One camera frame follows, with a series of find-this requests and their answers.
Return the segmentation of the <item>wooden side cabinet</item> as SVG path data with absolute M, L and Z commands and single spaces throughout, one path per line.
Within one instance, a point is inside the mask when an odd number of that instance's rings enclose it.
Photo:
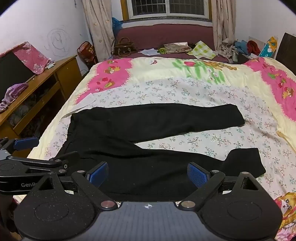
M 81 80 L 76 56 L 59 60 L 34 76 L 28 88 L 1 113 L 1 138 L 40 138 Z

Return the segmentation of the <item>purple knitted cloth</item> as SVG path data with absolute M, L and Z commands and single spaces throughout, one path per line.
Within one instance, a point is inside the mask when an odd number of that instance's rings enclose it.
M 19 83 L 9 87 L 1 101 L 0 113 L 3 113 L 10 104 L 12 104 L 24 90 L 28 88 L 27 83 Z

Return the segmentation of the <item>black television set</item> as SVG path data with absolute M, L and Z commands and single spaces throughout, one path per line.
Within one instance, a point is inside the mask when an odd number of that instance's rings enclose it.
M 0 98 L 4 99 L 7 89 L 14 84 L 24 83 L 35 74 L 15 56 L 14 53 L 1 57 L 0 62 Z

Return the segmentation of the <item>pink floral cloth cover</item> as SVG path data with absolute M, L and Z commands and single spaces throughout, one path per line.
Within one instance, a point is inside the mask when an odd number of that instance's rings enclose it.
M 10 52 L 15 54 L 15 56 L 36 75 L 43 73 L 46 67 L 51 63 L 50 58 L 47 58 L 27 41 L 1 53 L 1 57 Z

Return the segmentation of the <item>floral bed quilt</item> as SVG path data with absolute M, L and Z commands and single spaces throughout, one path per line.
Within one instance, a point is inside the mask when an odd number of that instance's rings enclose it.
M 27 240 L 295 240 L 295 222 L 284 223 L 281 200 L 273 201 L 254 178 L 261 163 L 257 150 L 233 150 L 225 161 L 186 152 L 148 150 L 139 142 L 188 132 L 244 125 L 232 104 L 199 107 L 149 103 L 94 107 L 71 114 L 61 153 L 76 151 L 66 181 L 47 174 L 15 211 L 15 224 Z M 71 174 L 108 164 L 99 190 L 118 208 L 96 208 L 75 185 Z M 179 203 L 197 187 L 187 165 L 218 170 L 225 180 L 199 211 Z

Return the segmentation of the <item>red patterned bag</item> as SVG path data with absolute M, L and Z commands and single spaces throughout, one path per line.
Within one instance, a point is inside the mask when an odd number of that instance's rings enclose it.
M 92 66 L 98 63 L 95 49 L 93 45 L 88 41 L 85 41 L 78 47 L 77 54 L 87 65 L 88 69 L 91 69 Z

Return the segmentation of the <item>brown handbag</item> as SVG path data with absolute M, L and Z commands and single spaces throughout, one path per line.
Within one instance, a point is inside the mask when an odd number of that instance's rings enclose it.
M 129 38 L 123 37 L 118 41 L 117 44 L 114 45 L 112 55 L 125 58 L 136 52 L 137 49 L 134 43 L 131 42 Z

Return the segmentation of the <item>patterned flat package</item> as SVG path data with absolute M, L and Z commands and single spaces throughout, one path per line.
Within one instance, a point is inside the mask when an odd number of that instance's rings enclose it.
M 187 42 L 164 44 L 164 48 L 168 54 L 188 53 L 192 51 L 192 48 L 188 45 Z

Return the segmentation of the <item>blue cloth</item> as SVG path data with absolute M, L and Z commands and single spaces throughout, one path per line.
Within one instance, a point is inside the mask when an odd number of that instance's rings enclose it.
M 248 49 L 247 49 L 247 42 L 242 40 L 241 42 L 240 41 L 236 41 L 234 43 L 234 47 L 236 48 L 236 50 L 241 53 L 241 54 L 245 54 L 245 55 L 250 55 L 250 53 L 248 52 Z

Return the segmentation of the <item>red cloth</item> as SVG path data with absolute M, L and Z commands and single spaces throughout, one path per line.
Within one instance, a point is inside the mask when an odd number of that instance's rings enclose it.
M 257 43 L 253 40 L 249 40 L 246 46 L 247 46 L 247 52 L 249 55 L 255 54 L 256 56 L 258 56 L 261 52 Z

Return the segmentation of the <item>blue plastic bag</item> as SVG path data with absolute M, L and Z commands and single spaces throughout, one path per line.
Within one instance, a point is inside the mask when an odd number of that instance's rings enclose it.
M 112 17 L 112 30 L 115 38 L 121 29 L 122 29 L 122 21 L 119 21 L 118 19 Z

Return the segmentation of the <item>left beige curtain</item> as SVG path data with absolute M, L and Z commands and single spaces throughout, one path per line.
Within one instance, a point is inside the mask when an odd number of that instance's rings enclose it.
M 108 60 L 114 49 L 111 1 L 83 0 L 83 8 L 99 62 Z

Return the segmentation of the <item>beige curtain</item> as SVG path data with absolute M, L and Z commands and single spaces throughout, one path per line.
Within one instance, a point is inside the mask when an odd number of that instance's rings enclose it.
M 236 1 L 211 0 L 215 51 L 232 63 L 235 39 Z
M 114 49 L 111 1 L 83 0 L 83 8 L 99 62 L 108 60 Z

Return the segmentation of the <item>right beige curtain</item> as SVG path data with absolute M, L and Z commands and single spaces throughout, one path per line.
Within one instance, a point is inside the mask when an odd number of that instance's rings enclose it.
M 232 63 L 235 39 L 236 1 L 211 0 L 215 51 Z

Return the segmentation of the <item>barred window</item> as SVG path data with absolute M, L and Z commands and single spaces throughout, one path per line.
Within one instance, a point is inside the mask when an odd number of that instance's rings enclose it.
M 121 1 L 123 20 L 146 18 L 189 18 L 211 20 L 211 2 L 205 0 Z

